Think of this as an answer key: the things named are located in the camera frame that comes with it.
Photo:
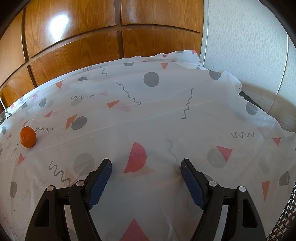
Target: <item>gray squiggle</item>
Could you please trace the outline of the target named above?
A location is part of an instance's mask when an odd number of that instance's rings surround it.
[[[63,171],[63,170],[60,170],[60,171],[56,174],[55,172],[57,171],[57,165],[53,165],[52,167],[50,167],[51,164],[52,164],[52,162],[50,163],[48,169],[51,170],[51,169],[53,169],[53,168],[55,167],[56,169],[55,169],[55,171],[54,171],[54,176],[57,176],[58,174],[62,173],[62,176],[61,176],[61,182],[65,182],[65,181],[68,180],[68,181],[69,181],[68,187],[69,187],[69,186],[70,186],[70,183],[71,183],[71,179],[70,179],[70,178],[66,178],[66,179],[63,180],[62,178],[63,178],[63,176],[64,176],[64,171]]]
[[[87,66],[86,69],[83,69],[83,72],[88,71],[88,69],[91,68],[91,67],[92,67],[92,65]]]
[[[80,98],[80,99],[83,99],[84,97],[82,97],[82,95],[80,95],[79,97],[77,97],[77,95],[75,95],[75,96],[72,96],[72,97],[71,97],[71,100],[74,100],[74,99],[75,99],[75,100],[78,100],[79,98]]]
[[[133,97],[130,97],[130,96],[129,96],[129,95],[130,95],[130,93],[129,93],[129,92],[127,92],[127,91],[124,89],[124,86],[123,86],[122,84],[119,84],[119,83],[117,83],[117,81],[115,81],[115,82],[116,82],[116,84],[118,84],[118,85],[121,85],[121,86],[122,86],[122,88],[123,88],[123,91],[124,91],[124,92],[126,92],[126,93],[128,94],[128,98],[130,98],[130,99],[133,99],[133,101],[134,101],[135,103],[139,103],[138,105],[140,105],[140,104],[141,104],[141,102],[137,102],[135,98],[133,98]]]
[[[27,189],[25,194],[22,194],[22,201],[24,202],[24,199],[27,199],[28,196],[31,196],[32,194],[30,193],[30,191]]]
[[[240,138],[244,138],[244,135],[246,136],[246,137],[249,137],[249,135],[251,136],[251,137],[255,137],[255,135],[256,135],[256,133],[255,132],[253,132],[253,134],[251,134],[251,133],[244,133],[244,132],[242,132],[242,136],[238,133],[238,132],[236,132],[235,133],[235,136],[232,134],[232,132],[230,132],[230,134],[234,137],[234,138],[237,138],[237,135],[239,135],[239,137]]]
[[[19,142],[19,143],[20,143],[20,142]],[[19,144],[19,143],[18,143],[18,144]],[[18,147],[18,144],[17,144],[17,147]],[[16,149],[17,149],[17,148],[15,148],[15,150],[16,150]],[[10,156],[12,156],[12,154],[13,154],[13,153],[14,153],[14,151],[11,153],[11,155],[10,155]]]
[[[38,187],[39,187],[39,183],[40,182],[42,182],[43,184],[45,184],[46,182],[47,182],[47,180],[45,180],[45,182],[44,181],[42,181],[41,179],[39,179],[36,183],[37,183],[37,186],[35,186],[34,185],[34,183],[33,183],[33,188],[35,188],[35,189],[38,189]]]
[[[105,71],[105,68],[104,67],[100,67],[100,69],[103,69],[102,74],[105,74],[106,76],[108,76],[107,73],[104,73],[104,71]]]
[[[190,104],[190,100],[192,99],[192,90],[193,90],[193,88],[191,89],[191,97],[188,99],[188,103],[186,104],[187,105],[187,109],[184,110],[185,118],[181,118],[183,120],[185,120],[187,118],[187,115],[186,115],[185,111],[189,110],[188,104]]]
[[[36,128],[35,132],[38,132],[38,133],[40,133],[40,132],[43,132],[43,133],[46,132],[46,133],[48,133],[48,132],[50,132],[52,130],[53,130],[53,128],[51,128],[50,130],[48,130],[48,128],[44,129],[44,127],[42,127],[42,128],[38,127],[38,128]]]
[[[175,170],[175,173],[177,173],[178,175],[181,175],[180,172],[178,172],[178,168],[177,168],[177,164],[178,164],[178,158],[171,152],[172,150],[172,147],[173,147],[173,143],[170,141],[170,140],[166,140],[167,142],[170,143],[170,149],[168,150],[168,152],[175,158],[175,165],[174,165],[174,170]]]

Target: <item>blue rubber pad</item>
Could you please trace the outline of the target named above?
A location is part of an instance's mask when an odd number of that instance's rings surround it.
[[[202,188],[198,184],[191,170],[185,161],[181,162],[181,174],[187,185],[187,188],[191,194],[194,203],[199,206],[202,210],[205,210],[206,203],[203,200]]]
[[[102,196],[102,193],[105,189],[105,186],[109,180],[111,172],[112,163],[108,161],[90,189],[89,201],[87,203],[89,209],[91,209],[94,205],[98,204]]]

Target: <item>patterned wallpaper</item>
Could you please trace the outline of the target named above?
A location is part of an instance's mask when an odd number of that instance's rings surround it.
[[[259,0],[205,0],[205,12],[207,4],[204,66],[232,73],[242,90],[269,111],[286,64],[286,31]]]

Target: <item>orange triangle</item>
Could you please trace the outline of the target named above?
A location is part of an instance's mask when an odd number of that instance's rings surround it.
[[[52,114],[52,111],[46,114],[44,117],[50,117],[51,114]]]
[[[221,154],[224,157],[225,161],[228,161],[228,159],[229,159],[229,157],[231,155],[232,149],[221,147],[221,146],[216,146],[216,147],[221,152]]]
[[[160,63],[163,69],[166,69],[166,67],[168,66],[168,63]]]
[[[61,89],[61,87],[62,87],[62,83],[63,83],[63,81],[60,81],[60,82],[56,83],[56,86],[57,86],[59,89]]]
[[[265,201],[267,193],[268,193],[270,181],[262,182],[261,184],[262,184],[263,196],[264,196],[264,201]]]
[[[18,161],[17,164],[20,164],[23,160],[24,160],[24,157],[22,156],[22,154],[20,154],[20,156],[19,156],[19,161]]]
[[[70,124],[75,120],[77,114],[69,117],[67,120],[66,120],[66,130],[68,129],[68,127],[70,126]]]
[[[111,109],[111,107],[115,106],[118,102],[119,100],[115,100],[113,102],[107,103],[107,106],[109,107],[109,109]]]
[[[133,219],[119,241],[149,241],[149,239],[137,221]]]
[[[73,176],[73,174],[70,172],[70,170],[66,167],[66,169],[65,169],[65,178],[70,178],[70,180],[71,180],[71,183],[70,183],[70,186],[72,185],[72,183],[74,182],[74,180],[75,180],[75,178],[74,178],[74,176]]]
[[[140,177],[140,176],[145,176],[148,175],[150,173],[154,173],[156,172],[153,168],[144,165],[140,170],[138,170],[137,172],[133,172],[133,176],[134,177]]]
[[[278,138],[272,138],[274,143],[279,147],[279,143],[281,141],[281,137],[278,137]]]

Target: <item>pink semicircle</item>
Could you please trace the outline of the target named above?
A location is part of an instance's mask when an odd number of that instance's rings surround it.
[[[136,172],[140,170],[145,165],[146,160],[147,154],[144,147],[134,142],[124,172]]]

